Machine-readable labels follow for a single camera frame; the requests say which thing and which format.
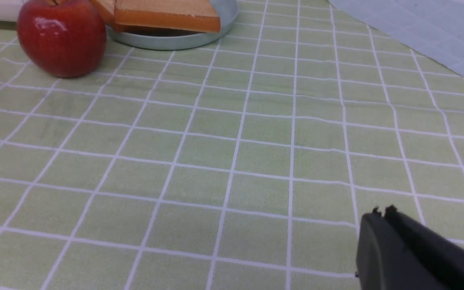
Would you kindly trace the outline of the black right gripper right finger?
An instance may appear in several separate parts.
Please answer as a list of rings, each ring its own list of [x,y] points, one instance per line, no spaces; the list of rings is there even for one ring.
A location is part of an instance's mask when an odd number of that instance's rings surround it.
[[[464,290],[464,249],[391,205],[384,219],[420,264],[449,290]]]

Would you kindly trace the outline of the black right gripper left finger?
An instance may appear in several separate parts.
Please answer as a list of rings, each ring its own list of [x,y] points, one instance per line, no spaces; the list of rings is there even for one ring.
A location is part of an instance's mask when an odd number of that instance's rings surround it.
[[[445,290],[383,218],[379,208],[363,214],[356,252],[362,290]]]

